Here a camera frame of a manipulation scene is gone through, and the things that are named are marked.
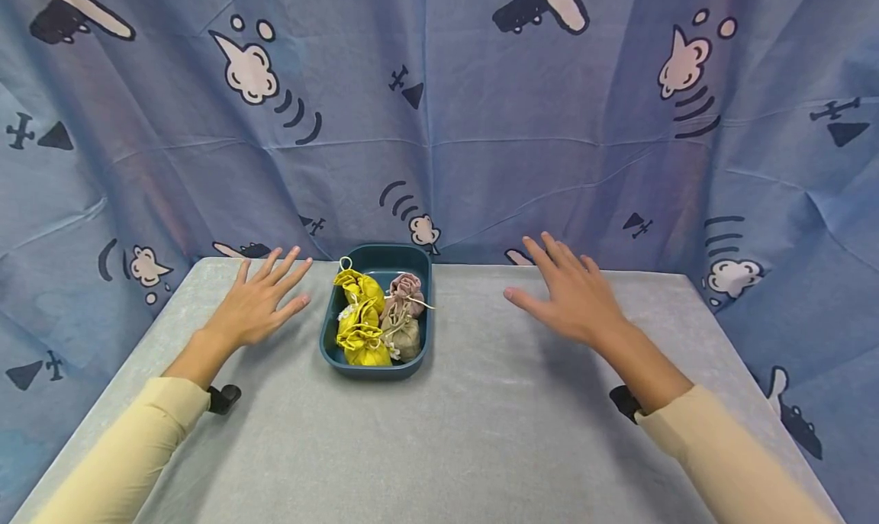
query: table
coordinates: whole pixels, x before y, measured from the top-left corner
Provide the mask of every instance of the table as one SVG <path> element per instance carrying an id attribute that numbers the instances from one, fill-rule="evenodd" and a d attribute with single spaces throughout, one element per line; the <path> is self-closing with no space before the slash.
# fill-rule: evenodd
<path id="1" fill-rule="evenodd" d="M 166 368 L 237 268 L 208 258 L 190 271 L 13 524 L 29 522 Z M 214 385 L 237 384 L 242 398 L 227 416 L 203 416 L 139 524 L 713 522 L 677 462 L 611 403 L 621 384 L 613 370 L 503 298 L 508 285 L 545 293 L 536 268 L 435 265 L 433 351 L 410 380 L 390 384 L 347 380 L 320 357 L 335 271 L 314 263 L 301 283 L 308 309 L 222 369 Z M 607 274 L 626 315 L 839 518 L 687 278 Z"/>

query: fabric backdrop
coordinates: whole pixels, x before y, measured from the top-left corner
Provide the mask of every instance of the fabric backdrop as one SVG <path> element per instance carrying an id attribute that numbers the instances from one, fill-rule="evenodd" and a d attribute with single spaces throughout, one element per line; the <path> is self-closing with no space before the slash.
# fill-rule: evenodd
<path id="1" fill-rule="evenodd" d="M 874 0 L 0 0 L 0 522 L 192 264 L 685 273 L 879 510 Z"/>

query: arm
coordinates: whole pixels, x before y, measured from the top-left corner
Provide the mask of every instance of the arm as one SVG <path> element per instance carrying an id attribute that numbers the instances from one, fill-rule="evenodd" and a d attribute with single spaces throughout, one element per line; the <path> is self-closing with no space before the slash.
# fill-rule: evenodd
<path id="1" fill-rule="evenodd" d="M 647 412 L 636 417 L 638 423 L 678 460 L 717 522 L 832 522 L 709 391 L 694 386 L 626 320 L 594 260 L 578 260 L 547 233 L 545 252 L 531 239 L 524 242 L 547 282 L 550 300 L 515 288 L 508 288 L 505 297 L 605 358 Z"/>
<path id="2" fill-rule="evenodd" d="M 280 300 L 305 275 L 308 259 L 289 276 L 299 248 L 273 269 L 280 250 L 247 280 L 244 260 L 224 302 L 192 335 L 161 378 L 146 383 L 43 506 L 34 524 L 128 524 L 150 495 L 174 450 L 208 408 L 206 391 L 226 360 L 242 346 L 274 333 L 308 304 L 307 295 Z"/>

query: teal plastic container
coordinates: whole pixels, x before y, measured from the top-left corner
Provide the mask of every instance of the teal plastic container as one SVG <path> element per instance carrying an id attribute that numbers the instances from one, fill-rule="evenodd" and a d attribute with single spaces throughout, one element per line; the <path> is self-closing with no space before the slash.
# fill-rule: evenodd
<path id="1" fill-rule="evenodd" d="M 433 277 L 430 275 L 430 257 L 417 246 L 404 244 L 365 244 L 348 253 L 352 260 L 352 268 L 364 275 L 370 275 L 379 282 L 387 293 L 390 282 L 403 273 L 411 273 L 421 279 L 421 292 L 424 302 L 433 305 L 430 288 Z M 352 379 L 371 381 L 393 381 L 409 378 L 414 374 L 430 350 L 433 339 L 433 310 L 426 309 L 418 317 L 418 333 L 421 337 L 421 352 L 412 362 L 395 362 L 391 366 L 352 366 L 345 360 L 345 351 L 336 345 L 336 334 L 339 333 L 337 317 L 345 310 L 348 302 L 340 286 L 332 287 L 330 304 L 324 316 L 324 327 L 320 330 L 320 354 L 337 372 Z"/>

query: beige sleeve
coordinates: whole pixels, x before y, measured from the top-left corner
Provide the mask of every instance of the beige sleeve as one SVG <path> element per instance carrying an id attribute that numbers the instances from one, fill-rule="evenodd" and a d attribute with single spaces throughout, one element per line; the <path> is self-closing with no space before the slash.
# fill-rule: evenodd
<path id="1" fill-rule="evenodd" d="M 833 523 L 704 387 L 636 420 L 678 460 L 718 524 Z"/>
<path id="2" fill-rule="evenodd" d="M 128 524 L 174 450 L 208 408 L 210 395 L 179 378 L 146 382 L 60 485 L 34 524 Z"/>

